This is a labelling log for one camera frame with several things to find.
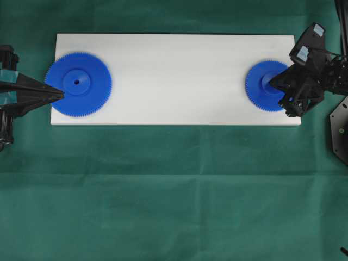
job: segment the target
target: black wire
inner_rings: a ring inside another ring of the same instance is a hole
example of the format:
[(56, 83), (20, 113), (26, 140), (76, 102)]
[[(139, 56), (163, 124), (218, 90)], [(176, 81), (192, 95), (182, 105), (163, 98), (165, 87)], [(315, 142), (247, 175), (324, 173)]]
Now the black wire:
[(344, 57), (344, 58), (348, 57), (348, 55), (332, 53), (332, 52), (329, 52), (328, 50), (325, 50), (325, 49), (320, 49), (320, 48), (309, 48), (309, 49), (310, 50), (314, 50), (314, 51), (319, 51), (319, 52), (322, 52), (322, 53), (328, 53), (328, 54), (331, 54), (331, 55), (334, 55), (334, 56), (339, 56), (339, 57)]

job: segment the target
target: white rectangular platform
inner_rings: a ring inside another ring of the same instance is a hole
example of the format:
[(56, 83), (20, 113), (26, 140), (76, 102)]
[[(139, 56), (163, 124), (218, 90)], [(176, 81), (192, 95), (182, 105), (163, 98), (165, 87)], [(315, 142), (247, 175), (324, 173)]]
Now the white rectangular platform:
[(300, 125), (247, 98), (248, 70), (267, 59), (291, 65), (292, 35), (57, 34), (55, 58), (99, 57), (113, 78), (109, 101), (87, 117), (52, 108), (53, 125)]

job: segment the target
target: small blue gear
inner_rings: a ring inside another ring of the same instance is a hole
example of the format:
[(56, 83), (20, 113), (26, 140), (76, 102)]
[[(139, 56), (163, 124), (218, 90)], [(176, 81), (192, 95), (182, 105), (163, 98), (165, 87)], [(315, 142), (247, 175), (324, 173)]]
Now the small blue gear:
[(45, 83), (64, 92), (52, 106), (59, 112), (83, 117), (99, 110), (111, 94), (112, 80), (105, 64), (88, 53), (59, 58), (48, 69)]
[(287, 65), (280, 61), (262, 61), (251, 68), (245, 79), (245, 90), (248, 98), (260, 109), (266, 111), (280, 111), (283, 108), (278, 102), (284, 93), (273, 88), (269, 81), (287, 69)]

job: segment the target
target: green fabric background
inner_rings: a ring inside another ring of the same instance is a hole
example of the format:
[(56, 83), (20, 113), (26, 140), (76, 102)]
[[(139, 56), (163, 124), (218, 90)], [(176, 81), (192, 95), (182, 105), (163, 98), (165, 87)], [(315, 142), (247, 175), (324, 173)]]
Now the green fabric background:
[[(0, 42), (43, 80), (57, 32), (298, 39), (314, 21), (340, 52), (333, 0), (1, 0)], [(342, 99), (299, 127), (53, 127), (49, 106), (30, 112), (0, 153), (0, 259), (347, 260), (328, 123)]]

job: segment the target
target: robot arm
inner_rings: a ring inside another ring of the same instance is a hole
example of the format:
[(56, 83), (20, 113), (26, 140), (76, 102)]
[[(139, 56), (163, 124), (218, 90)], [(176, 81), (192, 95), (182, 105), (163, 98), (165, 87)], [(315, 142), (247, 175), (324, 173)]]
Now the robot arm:
[(0, 151), (12, 144), (13, 119), (64, 98), (62, 91), (27, 77), (17, 70), (18, 55), (9, 45), (0, 46)]

